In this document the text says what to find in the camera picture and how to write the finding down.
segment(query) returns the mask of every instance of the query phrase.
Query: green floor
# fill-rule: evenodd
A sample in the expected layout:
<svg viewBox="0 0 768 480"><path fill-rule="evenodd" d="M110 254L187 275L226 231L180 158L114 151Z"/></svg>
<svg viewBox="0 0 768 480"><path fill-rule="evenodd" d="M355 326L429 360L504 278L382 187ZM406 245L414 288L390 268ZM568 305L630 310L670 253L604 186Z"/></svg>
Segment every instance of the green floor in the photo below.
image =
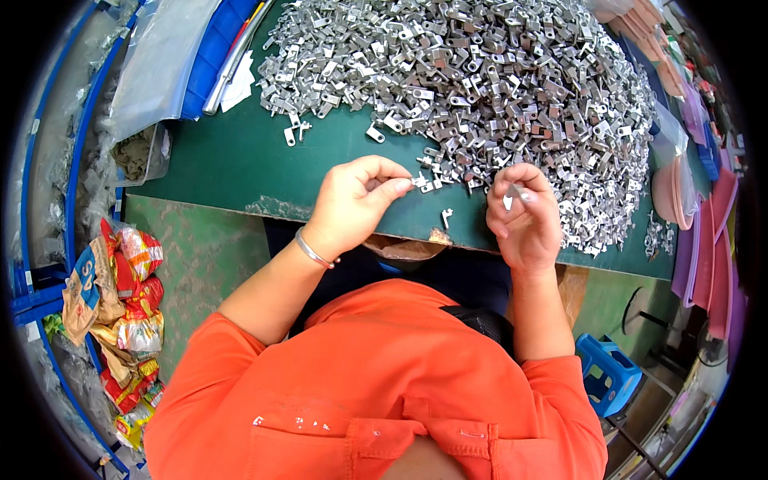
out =
<svg viewBox="0 0 768 480"><path fill-rule="evenodd" d="M157 275L165 287L161 309L165 343L158 359L161 378L173 373L192 332L223 298L269 261L259 217L169 200L129 195L125 220L163 244L165 261ZM621 332L621 317L639 286L654 291L649 313L672 320L677 298L668 282L605 270L591 270L574 337L608 334L635 362L664 341L665 332L645 323L637 334Z"/></svg>

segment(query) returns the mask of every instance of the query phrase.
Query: blue plastic bin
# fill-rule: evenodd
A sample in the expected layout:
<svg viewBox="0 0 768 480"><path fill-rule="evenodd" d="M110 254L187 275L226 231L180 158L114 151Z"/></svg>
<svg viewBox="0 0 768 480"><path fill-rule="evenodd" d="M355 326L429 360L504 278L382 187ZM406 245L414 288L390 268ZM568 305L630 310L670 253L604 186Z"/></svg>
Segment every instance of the blue plastic bin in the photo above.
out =
<svg viewBox="0 0 768 480"><path fill-rule="evenodd" d="M595 413L607 417L619 413L637 388L643 373L608 335L600 340L584 333L576 340L576 352L581 357L581 374L589 403ZM601 376L591 373L596 366Z"/></svg>
<svg viewBox="0 0 768 480"><path fill-rule="evenodd" d="M192 64L181 118L193 120L203 116L203 104L214 88L219 69L227 59L237 32L253 15L256 5L258 0L223 0L211 16Z"/></svg>
<svg viewBox="0 0 768 480"><path fill-rule="evenodd" d="M704 137L707 139L707 146L696 144L696 149L699 151L699 158L701 164L704 166L704 171L707 172L707 176L711 181L717 181L720 178L720 148L717 146L715 136L712 134L712 128L708 122L704 122Z"/></svg>

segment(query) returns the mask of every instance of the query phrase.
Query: table top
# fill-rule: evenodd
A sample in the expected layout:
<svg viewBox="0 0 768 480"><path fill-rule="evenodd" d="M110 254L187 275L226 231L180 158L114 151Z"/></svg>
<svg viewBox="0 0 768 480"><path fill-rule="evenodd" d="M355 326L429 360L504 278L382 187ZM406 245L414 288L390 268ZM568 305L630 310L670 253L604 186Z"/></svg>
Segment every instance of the table top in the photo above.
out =
<svg viewBox="0 0 768 480"><path fill-rule="evenodd" d="M279 8L273 8L253 41L256 73L265 54L276 55L275 48L262 51L267 32L276 23ZM325 173L334 165L363 155L391 158L418 176L424 147L435 147L431 139L401 135L382 129L383 144L366 135L371 108L350 112L346 105L333 109L320 120L312 114L302 121L312 124L304 142L288 147L283 129L290 126L287 115L270 116L259 105L261 89L253 85L253 95L227 113L217 113L199 121L170 126L174 135L171 161L165 177L130 189L132 194L218 207L248 214L306 221ZM423 170L425 177L431 177ZM645 256L647 215L652 209L650 194L642 197L632 220L636 227L624 241L623 251L609 246L596 258L573 247L558 255L559 263L615 270L671 280L674 256L664 251L649 261ZM468 194L464 184L445 185L422 194L413 190L397 200L382 218L377 233L428 240L433 227L442 229L441 212L452 208L449 218L451 242L460 247L498 250L495 238L485 225L485 195L482 189Z"/></svg>

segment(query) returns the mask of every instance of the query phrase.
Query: hand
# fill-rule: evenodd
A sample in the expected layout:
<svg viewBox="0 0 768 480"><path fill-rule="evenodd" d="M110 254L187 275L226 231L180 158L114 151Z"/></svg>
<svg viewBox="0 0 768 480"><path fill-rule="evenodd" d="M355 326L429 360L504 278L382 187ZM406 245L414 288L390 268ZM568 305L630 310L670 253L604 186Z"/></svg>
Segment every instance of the hand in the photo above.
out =
<svg viewBox="0 0 768 480"><path fill-rule="evenodd" d="M527 201L515 198L508 212L502 198L509 184L523 185ZM488 192L488 228L513 276L537 276L554 267L560 251L560 212L544 174L531 164L516 164L496 174Z"/></svg>
<svg viewBox="0 0 768 480"><path fill-rule="evenodd" d="M389 205L413 188L411 174L388 158L369 155L326 174L302 238L326 262L360 245Z"/></svg>

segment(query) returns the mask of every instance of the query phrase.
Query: chair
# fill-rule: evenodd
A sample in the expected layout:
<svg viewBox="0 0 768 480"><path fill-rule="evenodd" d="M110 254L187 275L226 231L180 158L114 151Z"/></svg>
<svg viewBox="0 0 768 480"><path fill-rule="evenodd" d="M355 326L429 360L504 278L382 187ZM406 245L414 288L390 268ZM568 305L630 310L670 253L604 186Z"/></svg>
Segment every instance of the chair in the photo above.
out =
<svg viewBox="0 0 768 480"><path fill-rule="evenodd" d="M581 374L589 403L601 417L618 413L627 404L643 376L640 367L607 336L600 340L585 333L576 340Z"/></svg>

